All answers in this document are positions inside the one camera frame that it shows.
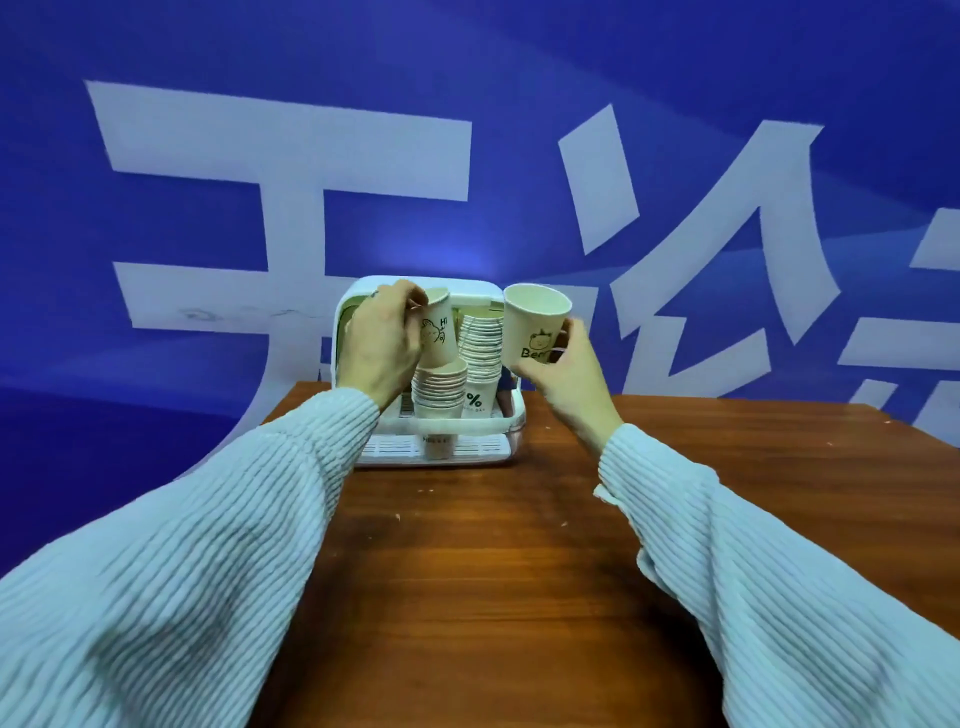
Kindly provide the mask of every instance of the sleeve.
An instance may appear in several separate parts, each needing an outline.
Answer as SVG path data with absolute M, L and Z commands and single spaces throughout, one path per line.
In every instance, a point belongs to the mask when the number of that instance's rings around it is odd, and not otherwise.
M 320 394 L 0 580 L 0 725 L 246 724 L 378 416 Z
M 960 726 L 960 643 L 632 425 L 596 495 L 700 624 L 732 728 Z

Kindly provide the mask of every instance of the wooden table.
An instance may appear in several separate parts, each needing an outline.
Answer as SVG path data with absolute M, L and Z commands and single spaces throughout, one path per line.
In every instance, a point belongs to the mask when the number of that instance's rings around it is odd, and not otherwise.
M 281 414 L 322 385 L 299 384 Z M 251 725 L 723 725 L 695 625 L 526 396 L 501 467 L 354 473 Z M 624 419 L 960 636 L 960 453 L 865 405 L 620 397 Z

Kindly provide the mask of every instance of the hand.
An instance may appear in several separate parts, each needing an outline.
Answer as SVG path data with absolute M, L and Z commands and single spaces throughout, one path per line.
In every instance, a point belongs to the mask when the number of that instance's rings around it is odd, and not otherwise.
M 557 419 L 599 457 L 623 420 L 613 406 L 584 322 L 567 319 L 557 347 L 566 351 L 556 364 L 520 359 L 516 373 L 537 385 Z
M 337 386 L 360 390 L 383 412 L 417 369 L 425 305 L 426 294 L 409 280 L 377 288 L 347 323 Z

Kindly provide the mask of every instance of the blue wall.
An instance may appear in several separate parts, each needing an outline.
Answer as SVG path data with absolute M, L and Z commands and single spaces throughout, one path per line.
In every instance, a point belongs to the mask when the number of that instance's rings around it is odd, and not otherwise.
M 615 390 L 637 332 L 621 336 L 610 283 L 761 122 L 822 126 L 807 168 L 839 296 L 791 340 L 754 214 L 659 311 L 686 318 L 670 374 L 763 329 L 772 371 L 726 396 L 848 401 L 875 379 L 914 422 L 960 379 L 956 329 L 919 363 L 838 361 L 864 317 L 960 324 L 960 265 L 911 267 L 937 211 L 960 206 L 958 37 L 952 0 L 6 0 L 0 573 L 197 463 L 249 412 L 267 360 L 263 333 L 132 326 L 114 262 L 267 271 L 261 193 L 118 171 L 87 82 L 469 122 L 466 201 L 327 188 L 325 274 L 594 287 Z M 638 217 L 585 254 L 558 142 L 608 105 Z M 954 232 L 938 233 L 948 261 Z M 924 422 L 949 441 L 942 393 Z

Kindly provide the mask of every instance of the left hand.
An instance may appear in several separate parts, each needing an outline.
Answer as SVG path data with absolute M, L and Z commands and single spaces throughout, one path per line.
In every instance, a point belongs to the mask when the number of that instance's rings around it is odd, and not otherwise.
M 347 324 L 337 386 L 358 389 L 385 410 L 417 369 L 426 303 L 423 289 L 410 280 L 377 288 Z

